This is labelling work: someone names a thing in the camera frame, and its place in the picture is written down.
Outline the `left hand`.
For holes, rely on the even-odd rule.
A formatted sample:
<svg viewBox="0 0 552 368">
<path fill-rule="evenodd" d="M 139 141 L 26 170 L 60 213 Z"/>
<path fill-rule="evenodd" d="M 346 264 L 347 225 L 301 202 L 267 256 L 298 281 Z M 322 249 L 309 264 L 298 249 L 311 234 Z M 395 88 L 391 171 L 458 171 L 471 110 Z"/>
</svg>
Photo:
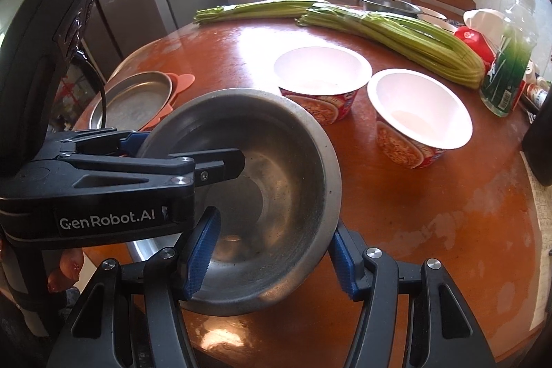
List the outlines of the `left hand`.
<svg viewBox="0 0 552 368">
<path fill-rule="evenodd" d="M 80 280 L 83 264 L 84 254 L 81 248 L 65 249 L 61 254 L 59 266 L 49 274 L 49 292 L 57 293 L 72 288 Z"/>
</svg>

